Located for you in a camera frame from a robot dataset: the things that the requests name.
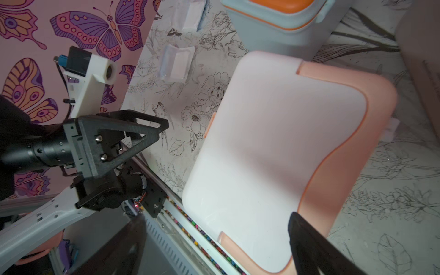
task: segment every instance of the purple butterfly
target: purple butterfly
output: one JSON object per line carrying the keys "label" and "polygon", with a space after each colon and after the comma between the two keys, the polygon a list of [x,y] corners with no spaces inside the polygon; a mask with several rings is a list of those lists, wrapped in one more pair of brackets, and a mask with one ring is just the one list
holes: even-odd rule
{"label": "purple butterfly", "polygon": [[122,65],[122,70],[119,74],[123,74],[127,77],[127,84],[130,84],[132,80],[133,73],[135,72],[136,66],[133,65]]}
{"label": "purple butterfly", "polygon": [[116,96],[113,94],[113,85],[106,85],[106,89],[103,93],[103,99],[101,105],[109,104],[116,101]]}
{"label": "purple butterfly", "polygon": [[116,61],[121,57],[119,44],[124,43],[131,51],[142,48],[138,27],[145,21],[143,10],[146,3],[147,0],[120,0],[115,14],[117,25],[111,15],[107,16],[107,23],[99,16],[81,11],[59,14],[51,19],[51,24],[55,35],[70,38],[83,49],[96,47],[100,56]]}

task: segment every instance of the orange lid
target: orange lid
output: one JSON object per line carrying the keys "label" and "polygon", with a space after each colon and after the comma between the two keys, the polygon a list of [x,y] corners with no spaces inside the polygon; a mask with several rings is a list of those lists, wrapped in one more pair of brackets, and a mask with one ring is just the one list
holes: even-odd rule
{"label": "orange lid", "polygon": [[314,0],[250,0],[255,4],[268,7],[282,13],[296,13],[304,10]]}

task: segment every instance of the pink wall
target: pink wall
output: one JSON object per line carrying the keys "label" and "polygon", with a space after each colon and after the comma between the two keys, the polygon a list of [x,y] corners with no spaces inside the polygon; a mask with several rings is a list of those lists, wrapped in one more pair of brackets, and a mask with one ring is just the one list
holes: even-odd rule
{"label": "pink wall", "polygon": [[[107,89],[101,109],[118,110],[159,2],[1,1],[2,95],[24,110],[34,123],[62,122],[68,109],[62,102],[67,92],[53,58],[67,55],[70,46],[79,46],[116,61],[119,74],[114,86]],[[44,173],[16,175],[12,198],[59,193],[71,182],[72,178],[63,177],[58,167]]]}

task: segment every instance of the floral patterned surface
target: floral patterned surface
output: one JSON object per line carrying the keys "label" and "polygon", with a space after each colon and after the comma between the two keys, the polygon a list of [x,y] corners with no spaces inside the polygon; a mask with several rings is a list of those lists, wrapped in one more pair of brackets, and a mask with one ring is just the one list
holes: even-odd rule
{"label": "floral patterned surface", "polygon": [[[208,0],[197,33],[170,27],[172,0],[162,1],[123,108],[170,121],[162,142],[143,155],[178,195],[212,113],[240,57],[247,53],[219,1]],[[377,73],[397,88],[400,120],[356,181],[328,240],[367,274],[440,274],[440,145],[400,56],[394,32],[411,0],[357,0],[315,62]],[[166,44],[196,46],[188,81],[156,78]]]}

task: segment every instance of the colorful beads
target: colorful beads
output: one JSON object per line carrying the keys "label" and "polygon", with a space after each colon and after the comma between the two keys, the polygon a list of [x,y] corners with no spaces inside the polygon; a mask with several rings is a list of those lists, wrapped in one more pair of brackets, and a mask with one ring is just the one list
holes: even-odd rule
{"label": "colorful beads", "polygon": [[[240,267],[238,267],[238,265],[219,247],[217,246],[217,244],[175,203],[173,202],[171,199],[168,198],[168,200],[180,211],[180,213],[182,215],[184,215],[186,217],[186,219],[188,221],[191,222],[191,224],[198,229],[198,231],[200,232],[200,234],[202,236],[204,236],[206,238],[207,241],[209,241],[211,243],[212,246],[214,246],[214,248],[228,261],[231,263],[231,265],[238,271],[239,274],[241,275],[247,275],[246,273],[243,272],[243,270],[241,270]],[[171,213],[169,211],[167,211],[167,214],[172,217],[174,219],[174,217],[171,215]],[[211,262],[213,265],[215,265],[215,267],[221,272],[221,274],[226,274],[226,272],[218,265],[218,263],[216,263],[214,261],[214,259],[202,248],[202,246],[193,238],[191,237],[191,235],[183,228],[183,226],[176,220],[174,219],[174,222],[179,226],[179,228],[182,229],[183,232],[186,233],[186,235],[190,238],[190,240],[201,250],[201,252],[203,253],[203,255],[205,255]]]}

